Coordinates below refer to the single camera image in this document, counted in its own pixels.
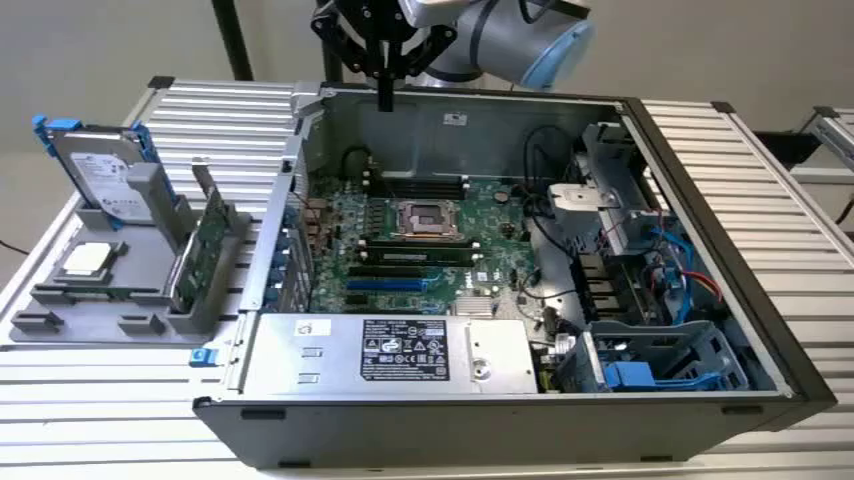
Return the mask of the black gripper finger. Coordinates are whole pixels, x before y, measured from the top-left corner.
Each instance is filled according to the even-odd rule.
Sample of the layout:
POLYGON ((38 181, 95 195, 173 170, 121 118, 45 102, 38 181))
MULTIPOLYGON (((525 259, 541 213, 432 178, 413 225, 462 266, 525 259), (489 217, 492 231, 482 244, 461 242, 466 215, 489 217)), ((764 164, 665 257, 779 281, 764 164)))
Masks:
POLYGON ((457 39, 457 30, 448 25, 434 25, 421 43, 408 52, 404 45, 417 33, 414 27, 402 25, 388 29, 389 51, 385 65, 385 110, 394 110, 396 82, 408 76, 417 77, 438 59, 457 39))
POLYGON ((365 40, 338 9, 317 9, 312 29, 348 68, 354 73, 364 73, 374 81, 378 110, 385 111, 384 41, 365 40))

